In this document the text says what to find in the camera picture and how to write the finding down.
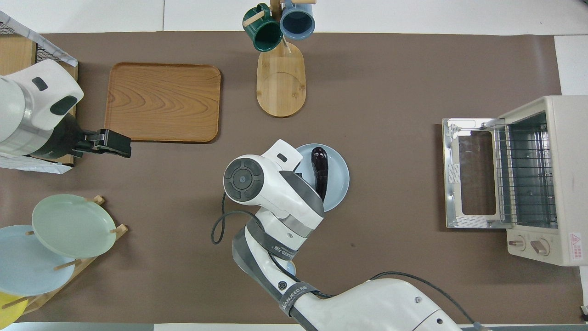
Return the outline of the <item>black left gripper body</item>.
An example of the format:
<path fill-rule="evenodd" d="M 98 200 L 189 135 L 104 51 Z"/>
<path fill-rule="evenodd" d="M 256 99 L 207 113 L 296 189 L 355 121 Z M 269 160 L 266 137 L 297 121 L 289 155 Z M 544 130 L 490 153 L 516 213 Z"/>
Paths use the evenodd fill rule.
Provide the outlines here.
<path fill-rule="evenodd" d="M 100 142 L 103 142 L 104 130 L 98 131 L 74 131 L 69 134 L 70 144 L 72 145 L 69 154 L 103 154 L 103 149 L 100 149 Z"/>

